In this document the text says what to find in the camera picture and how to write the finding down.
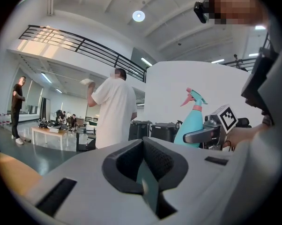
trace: white table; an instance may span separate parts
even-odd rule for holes
[[[62,146],[63,135],[66,134],[66,136],[67,136],[66,146],[68,147],[68,131],[67,130],[66,131],[65,130],[59,130],[58,133],[53,133],[53,132],[50,132],[48,128],[32,127],[32,143],[33,144],[35,144],[35,132],[45,134],[45,143],[47,143],[46,135],[59,137],[60,138],[60,148],[61,148],[61,150],[63,150],[63,146]]]

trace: white cloth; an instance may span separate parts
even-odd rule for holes
[[[136,95],[121,78],[108,78],[92,94],[101,105],[96,128],[96,147],[128,141],[132,114],[137,112]]]

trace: balcony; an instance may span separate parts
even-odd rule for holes
[[[119,54],[118,52],[80,35],[53,28],[29,25],[19,37],[80,53],[114,68],[123,68],[126,73],[142,82],[146,82],[146,70]]]

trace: black bin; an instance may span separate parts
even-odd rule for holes
[[[151,137],[173,143],[177,130],[175,123],[156,123],[151,126]]]
[[[133,121],[130,126],[130,134],[128,140],[141,139],[149,136],[149,127],[151,121]]]

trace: spray bottle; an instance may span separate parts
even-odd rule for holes
[[[178,133],[174,139],[174,143],[198,148],[199,143],[185,143],[183,137],[187,133],[196,132],[203,129],[201,103],[207,103],[198,92],[192,90],[191,88],[187,88],[187,92],[188,97],[181,105],[181,107],[186,105],[190,101],[195,101],[195,105],[193,106],[192,111],[189,113],[183,124],[180,126]]]

